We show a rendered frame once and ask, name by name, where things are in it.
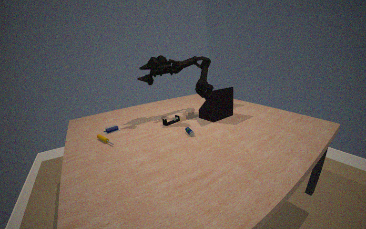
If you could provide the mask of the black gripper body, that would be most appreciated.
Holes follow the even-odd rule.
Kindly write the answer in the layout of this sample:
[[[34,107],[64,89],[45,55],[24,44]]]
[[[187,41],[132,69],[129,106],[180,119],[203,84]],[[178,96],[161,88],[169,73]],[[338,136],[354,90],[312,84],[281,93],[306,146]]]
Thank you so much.
[[[150,74],[148,74],[148,78],[150,80],[148,85],[152,85],[154,79],[152,78],[152,76],[156,77],[157,75],[162,76],[162,74],[164,74],[164,66],[163,65],[158,65],[158,60],[155,57],[151,57],[151,61],[154,65],[153,70],[150,71]]]

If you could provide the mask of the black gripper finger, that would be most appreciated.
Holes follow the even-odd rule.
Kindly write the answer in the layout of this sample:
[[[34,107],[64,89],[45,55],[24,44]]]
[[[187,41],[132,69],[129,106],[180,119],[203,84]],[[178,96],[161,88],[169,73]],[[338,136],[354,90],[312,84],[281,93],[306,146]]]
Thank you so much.
[[[149,80],[149,78],[148,78],[148,76],[147,76],[147,75],[145,75],[145,76],[143,76],[143,77],[138,78],[138,80],[143,81],[143,82],[147,82],[148,84],[149,84],[149,82],[150,82],[150,80]]]
[[[145,64],[144,66],[140,67],[139,69],[140,70],[147,70],[147,69],[153,70],[153,67],[154,67],[154,65],[153,65],[152,61],[149,60],[147,64]]]

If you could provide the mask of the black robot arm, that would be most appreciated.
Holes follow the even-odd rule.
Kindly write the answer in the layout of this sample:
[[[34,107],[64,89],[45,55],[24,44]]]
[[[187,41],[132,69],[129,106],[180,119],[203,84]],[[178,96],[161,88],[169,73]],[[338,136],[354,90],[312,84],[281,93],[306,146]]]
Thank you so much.
[[[196,65],[197,67],[201,68],[201,76],[200,79],[197,81],[196,84],[196,92],[202,97],[207,99],[209,97],[209,95],[213,92],[213,86],[211,84],[209,84],[207,82],[207,72],[208,72],[208,67],[210,66],[211,60],[207,57],[197,57],[194,56],[193,58],[189,58],[187,60],[184,61],[175,61],[175,60],[171,60],[169,59],[169,61],[167,61],[166,57],[163,56],[158,56],[156,58],[158,60],[158,65],[163,65],[164,66],[164,74],[165,73],[170,73],[171,75],[173,75],[173,73],[178,73],[180,72],[183,68],[191,66],[191,65]],[[198,60],[203,60],[201,64],[197,63]],[[172,66],[171,66],[172,63]]]

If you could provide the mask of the yellow-handled screwdriver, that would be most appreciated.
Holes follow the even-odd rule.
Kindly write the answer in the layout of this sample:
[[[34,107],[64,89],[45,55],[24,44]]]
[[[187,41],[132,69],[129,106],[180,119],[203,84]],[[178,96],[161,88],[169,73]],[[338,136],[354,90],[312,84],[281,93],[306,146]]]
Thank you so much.
[[[114,145],[112,142],[109,141],[108,138],[102,136],[102,135],[97,135],[97,138],[101,139],[102,141],[106,142],[106,143],[110,143],[112,145]]]

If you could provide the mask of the blue and green battery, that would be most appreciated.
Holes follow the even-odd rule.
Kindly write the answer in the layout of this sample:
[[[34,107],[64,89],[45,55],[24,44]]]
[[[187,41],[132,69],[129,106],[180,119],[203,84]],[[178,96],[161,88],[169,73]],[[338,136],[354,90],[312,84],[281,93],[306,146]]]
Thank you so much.
[[[185,129],[186,130],[186,132],[190,135],[190,136],[194,136],[195,135],[195,133],[190,129],[190,128],[186,128]]]

